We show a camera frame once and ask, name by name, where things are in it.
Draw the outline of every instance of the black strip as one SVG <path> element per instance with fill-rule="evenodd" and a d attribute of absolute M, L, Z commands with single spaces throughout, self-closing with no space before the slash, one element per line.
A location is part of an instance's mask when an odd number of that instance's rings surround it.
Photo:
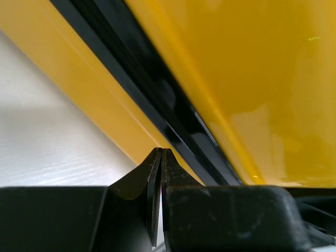
<path fill-rule="evenodd" d="M 241 184 L 123 0 L 50 0 L 206 185 Z"/>

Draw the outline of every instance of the glossy yellow surface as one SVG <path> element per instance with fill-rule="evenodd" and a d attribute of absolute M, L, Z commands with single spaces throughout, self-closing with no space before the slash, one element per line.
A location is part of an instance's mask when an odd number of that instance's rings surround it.
<path fill-rule="evenodd" d="M 0 29 L 136 164 L 172 148 L 50 1 L 1 0 Z"/>
<path fill-rule="evenodd" d="M 336 187 L 335 0 L 126 0 L 248 184 Z"/>

